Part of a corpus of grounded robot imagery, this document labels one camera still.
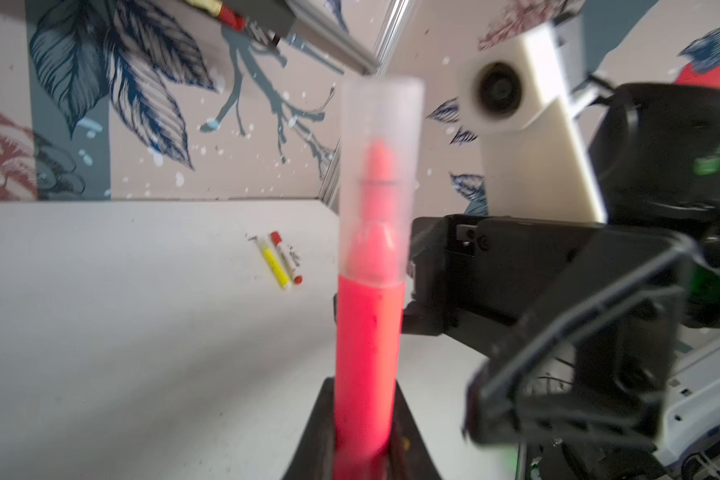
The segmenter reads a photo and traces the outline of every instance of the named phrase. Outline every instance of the white table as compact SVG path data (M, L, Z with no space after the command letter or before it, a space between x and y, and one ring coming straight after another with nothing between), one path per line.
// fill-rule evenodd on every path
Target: white table
M0 480L278 479L334 370L338 218L314 200L0 204ZM278 288L246 236L279 230ZM399 381L447 480L513 478L462 439L481 356L406 336Z

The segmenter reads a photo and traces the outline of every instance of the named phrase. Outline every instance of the black lens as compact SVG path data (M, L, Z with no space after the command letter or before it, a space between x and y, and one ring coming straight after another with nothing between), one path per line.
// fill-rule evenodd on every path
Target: black lens
M518 110L523 88L518 74L509 65L492 65L483 76L479 88L480 102L489 113L510 115Z

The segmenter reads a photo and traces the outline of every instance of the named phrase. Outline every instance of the pink highlighter barrel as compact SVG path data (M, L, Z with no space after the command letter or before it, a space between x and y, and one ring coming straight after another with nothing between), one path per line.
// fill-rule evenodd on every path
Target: pink highlighter barrel
M334 480L386 474L423 99L414 78L343 89Z

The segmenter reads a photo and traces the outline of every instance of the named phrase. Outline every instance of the highlighter cap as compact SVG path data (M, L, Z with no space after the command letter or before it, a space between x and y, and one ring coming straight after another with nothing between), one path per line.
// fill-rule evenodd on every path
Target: highlighter cap
M408 264L424 82L364 77L342 86L339 274L403 282Z

